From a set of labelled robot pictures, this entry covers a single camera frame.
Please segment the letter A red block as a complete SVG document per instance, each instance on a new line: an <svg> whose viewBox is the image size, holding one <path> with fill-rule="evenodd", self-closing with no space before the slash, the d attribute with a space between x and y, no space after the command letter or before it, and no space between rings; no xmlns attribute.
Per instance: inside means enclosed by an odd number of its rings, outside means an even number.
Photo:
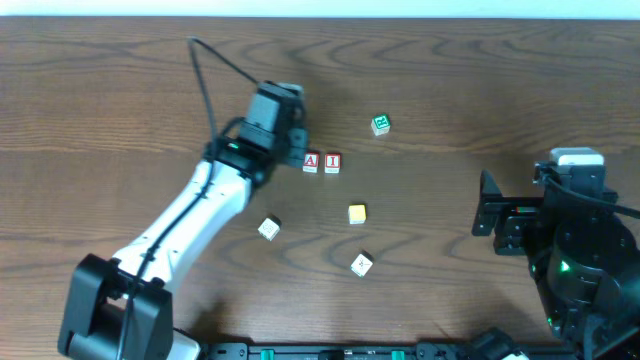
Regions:
<svg viewBox="0 0 640 360"><path fill-rule="evenodd" d="M302 169L307 173L317 173L319 168L320 155L315 152L307 152L304 156Z"/></svg>

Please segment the letter I red block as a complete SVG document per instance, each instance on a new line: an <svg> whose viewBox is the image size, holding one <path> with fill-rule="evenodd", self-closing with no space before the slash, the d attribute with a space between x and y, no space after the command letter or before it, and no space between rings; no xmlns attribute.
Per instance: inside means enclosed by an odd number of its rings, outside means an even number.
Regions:
<svg viewBox="0 0 640 360"><path fill-rule="evenodd" d="M342 156L339 153L325 155L324 170L327 174L338 174L341 170Z"/></svg>

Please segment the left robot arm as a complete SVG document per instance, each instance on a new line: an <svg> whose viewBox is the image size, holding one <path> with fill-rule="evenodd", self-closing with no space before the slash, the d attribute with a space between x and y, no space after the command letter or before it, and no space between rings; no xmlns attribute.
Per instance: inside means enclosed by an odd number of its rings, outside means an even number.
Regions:
<svg viewBox="0 0 640 360"><path fill-rule="evenodd" d="M206 347L173 325L173 296L216 234L244 211L275 168L301 167L304 89L262 82L248 112L204 152L183 191L110 259L74 269L57 348L71 359L202 359Z"/></svg>

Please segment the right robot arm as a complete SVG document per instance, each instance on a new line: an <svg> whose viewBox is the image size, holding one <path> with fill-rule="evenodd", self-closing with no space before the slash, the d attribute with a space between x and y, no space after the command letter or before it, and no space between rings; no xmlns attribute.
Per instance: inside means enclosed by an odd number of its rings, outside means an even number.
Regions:
<svg viewBox="0 0 640 360"><path fill-rule="evenodd" d="M639 248L621 221L603 165L539 162L540 197L506 197L480 175L472 233L493 236L501 256L528 261L548 326L581 359L639 356Z"/></svg>

